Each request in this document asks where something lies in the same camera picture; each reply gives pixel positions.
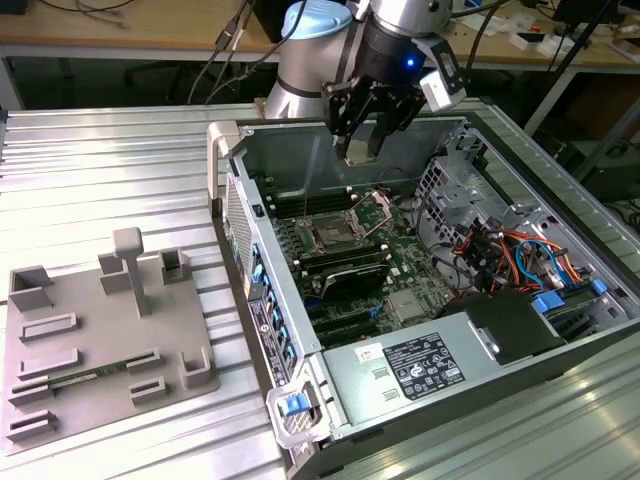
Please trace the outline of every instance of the white sticker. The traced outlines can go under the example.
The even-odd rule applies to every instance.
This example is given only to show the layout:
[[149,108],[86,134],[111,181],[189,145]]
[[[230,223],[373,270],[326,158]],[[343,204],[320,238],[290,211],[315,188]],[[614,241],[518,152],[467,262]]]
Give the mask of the white sticker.
[[376,358],[382,358],[382,344],[372,343],[371,345],[365,345],[364,347],[358,347],[354,349],[360,363],[368,362],[369,360],[375,360]]
[[459,368],[451,368],[451,369],[447,370],[444,373],[446,374],[447,377],[455,377],[456,375],[460,375],[460,369]]

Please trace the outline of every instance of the robotic arm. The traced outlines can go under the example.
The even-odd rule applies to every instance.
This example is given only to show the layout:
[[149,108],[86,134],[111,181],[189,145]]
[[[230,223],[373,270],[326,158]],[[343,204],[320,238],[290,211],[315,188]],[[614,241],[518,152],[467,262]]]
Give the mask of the robotic arm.
[[[334,15],[345,8],[308,1],[330,6]],[[437,34],[450,15],[451,0],[360,0],[355,17],[363,22],[313,39],[294,34],[283,48],[266,116],[324,114],[336,154],[344,159],[353,133],[378,113],[368,144],[369,154],[376,156],[384,139],[406,129],[425,102],[438,111],[465,98],[455,56]],[[433,67],[423,75],[427,59]]]

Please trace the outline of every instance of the blue cable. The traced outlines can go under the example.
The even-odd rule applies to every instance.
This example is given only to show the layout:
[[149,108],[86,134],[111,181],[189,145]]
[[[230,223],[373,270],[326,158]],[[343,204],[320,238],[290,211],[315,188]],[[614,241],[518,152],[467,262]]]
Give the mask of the blue cable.
[[571,279],[569,278],[569,275],[567,275],[561,268],[560,265],[558,265],[558,262],[556,260],[556,257],[553,255],[553,252],[551,251],[551,249],[545,245],[542,242],[539,242],[538,240],[523,240],[520,245],[518,245],[518,248],[516,248],[516,263],[518,264],[518,268],[520,269],[520,271],[526,276],[529,277],[531,280],[533,280],[534,282],[536,282],[538,285],[540,285],[543,289],[545,288],[544,283],[542,283],[542,280],[540,280],[538,277],[536,277],[534,274],[530,273],[527,271],[526,268],[524,268],[524,265],[522,264],[522,260],[520,259],[520,253],[521,253],[521,249],[522,246],[525,243],[533,243],[535,245],[538,245],[539,247],[541,247],[546,253],[547,255],[549,255],[549,258],[551,259],[551,261],[553,262],[553,267],[556,269],[556,272],[558,272],[558,275],[560,276],[560,279],[562,280],[562,282],[565,285],[573,285],[573,282],[571,281]]

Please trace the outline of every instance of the motherboard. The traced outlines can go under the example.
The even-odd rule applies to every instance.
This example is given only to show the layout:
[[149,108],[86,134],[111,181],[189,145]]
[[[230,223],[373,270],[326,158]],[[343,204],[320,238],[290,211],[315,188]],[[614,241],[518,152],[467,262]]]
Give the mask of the motherboard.
[[270,207],[276,236],[325,348],[423,323],[456,279],[431,263],[412,212],[384,190],[347,189]]

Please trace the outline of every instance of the expansion slot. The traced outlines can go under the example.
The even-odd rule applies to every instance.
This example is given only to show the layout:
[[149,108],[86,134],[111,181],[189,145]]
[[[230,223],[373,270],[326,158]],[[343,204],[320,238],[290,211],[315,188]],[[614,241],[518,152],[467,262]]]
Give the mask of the expansion slot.
[[339,194],[331,193],[308,197],[306,199],[306,210],[303,197],[273,198],[271,201],[266,200],[265,204],[271,211],[273,218],[285,219],[302,217],[305,214],[318,215],[320,213],[348,210],[353,206],[353,201],[346,192],[341,192]]

